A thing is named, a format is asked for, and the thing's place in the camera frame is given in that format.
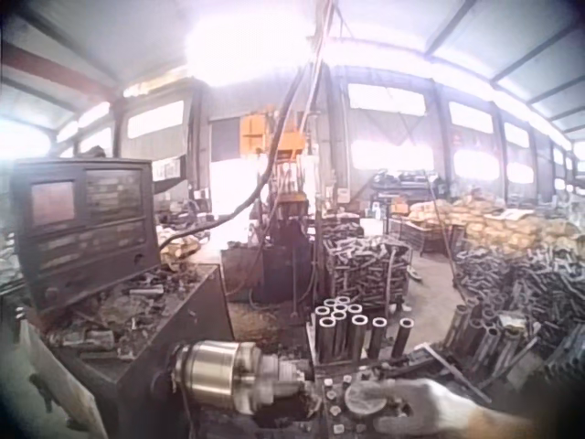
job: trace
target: display screen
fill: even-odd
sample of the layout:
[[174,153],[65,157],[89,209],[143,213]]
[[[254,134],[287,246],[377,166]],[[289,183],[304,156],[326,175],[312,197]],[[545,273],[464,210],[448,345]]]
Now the display screen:
[[32,199],[33,226],[35,227],[75,219],[72,181],[34,185]]

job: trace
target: ceiling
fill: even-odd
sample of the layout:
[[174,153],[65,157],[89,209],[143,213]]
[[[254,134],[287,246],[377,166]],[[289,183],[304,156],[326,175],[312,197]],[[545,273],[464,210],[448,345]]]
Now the ceiling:
[[[289,0],[314,23],[315,3]],[[33,0],[10,19],[0,116],[58,130],[139,79],[185,64],[206,14],[268,0]],[[561,0],[338,0],[332,34],[444,59],[510,91],[570,140],[585,139],[585,31]]]

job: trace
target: gloved hand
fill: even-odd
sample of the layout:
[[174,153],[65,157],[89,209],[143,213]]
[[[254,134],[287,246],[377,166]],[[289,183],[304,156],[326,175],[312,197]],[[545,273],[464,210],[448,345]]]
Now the gloved hand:
[[381,417],[374,427],[383,434],[436,434],[447,430],[467,428],[473,412],[479,406],[449,391],[436,381],[387,380],[377,389],[366,392],[365,397],[402,399],[411,409],[410,416]]

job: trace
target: red beam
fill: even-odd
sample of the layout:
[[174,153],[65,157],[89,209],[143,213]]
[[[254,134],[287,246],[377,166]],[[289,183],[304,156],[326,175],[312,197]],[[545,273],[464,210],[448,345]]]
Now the red beam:
[[112,102],[116,98],[112,88],[88,78],[83,73],[61,66],[55,61],[40,57],[5,41],[2,42],[2,64],[80,91],[89,97],[95,97],[96,101]]

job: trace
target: ceiling beam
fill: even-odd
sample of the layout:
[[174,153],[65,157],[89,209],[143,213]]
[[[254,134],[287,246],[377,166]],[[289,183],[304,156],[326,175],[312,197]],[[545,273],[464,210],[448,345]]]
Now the ceiling beam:
[[106,65],[106,63],[104,63],[101,59],[98,59],[98,57],[92,54],[87,48],[84,48],[73,38],[66,35],[61,29],[55,27],[55,25],[53,25],[49,20],[44,18],[38,12],[32,10],[28,6],[23,6],[19,9],[18,15],[30,26],[34,27],[36,30],[46,35],[47,37],[57,41],[61,46],[73,52],[79,58],[83,59],[94,69],[98,70],[113,80],[115,83],[120,82],[118,76]]
[[557,114],[556,116],[552,116],[548,120],[550,122],[554,122],[554,121],[557,121],[558,119],[564,119],[565,117],[569,117],[569,116],[572,116],[573,114],[577,114],[578,112],[585,112],[585,105],[581,105],[580,107],[573,108],[572,110],[567,110],[565,112]]
[[89,97],[97,98],[96,100],[112,102],[116,96],[112,88],[88,78],[83,73],[61,66],[55,61],[42,58],[6,41],[2,42],[2,64],[77,90]]
[[570,25],[568,25],[567,27],[561,29],[555,35],[553,35],[552,37],[550,37],[549,39],[547,39],[543,43],[539,44],[538,46],[536,46],[535,48],[533,48],[532,50],[530,50],[524,57],[522,57],[521,59],[513,62],[508,67],[506,67],[505,69],[503,69],[502,71],[500,71],[497,75],[495,75],[491,79],[491,82],[498,82],[502,78],[505,78],[506,76],[508,76],[509,74],[511,74],[513,71],[518,70],[520,67],[524,66],[527,62],[529,62],[532,58],[534,58],[537,55],[541,54],[547,48],[553,46],[554,44],[557,44],[561,39],[563,39],[568,34],[570,34],[571,32],[573,32],[574,30],[576,30],[578,27],[579,27],[579,22],[578,21],[572,22]]
[[18,119],[17,117],[14,117],[14,116],[0,114],[0,120],[10,121],[10,122],[14,122],[14,123],[20,123],[21,125],[30,126],[31,128],[35,128],[36,130],[42,131],[43,133],[47,134],[49,137],[55,137],[55,135],[57,135],[57,132],[55,130],[51,130],[50,128],[47,128],[46,126],[38,125],[38,124],[32,123],[32,122],[23,121],[22,119]]
[[572,128],[563,131],[563,134],[575,133],[576,131],[580,131],[583,129],[585,129],[585,125],[573,126]]
[[12,87],[13,89],[16,89],[18,91],[22,91],[23,93],[30,94],[31,96],[39,98],[41,101],[45,101],[53,105],[56,105],[62,108],[63,110],[67,110],[68,112],[78,111],[78,108],[76,108],[74,105],[71,105],[69,102],[62,101],[61,99],[58,99],[54,96],[50,96],[44,93],[43,91],[39,91],[37,89],[29,87],[21,82],[11,80],[10,78],[3,77],[2,84],[8,87]]
[[584,82],[584,81],[585,81],[585,75],[579,76],[578,78],[575,78],[574,80],[570,80],[568,82],[565,82],[564,84],[560,84],[558,87],[555,87],[554,89],[550,89],[548,91],[545,91],[544,93],[539,94],[538,96],[535,96],[530,101],[528,101],[528,103],[532,105],[533,103],[544,101],[546,98],[549,98],[551,96],[554,96],[555,94],[561,93],[562,91],[572,87],[573,85],[577,85],[577,84]]
[[425,50],[424,54],[426,57],[431,56],[435,53],[442,44],[447,40],[447,38],[452,34],[453,30],[461,20],[467,15],[467,13],[471,10],[471,8],[477,3],[477,0],[465,0],[463,4],[459,7],[455,15],[449,20],[448,23],[445,24],[443,28],[437,32],[437,36],[435,39],[429,44],[428,48]]

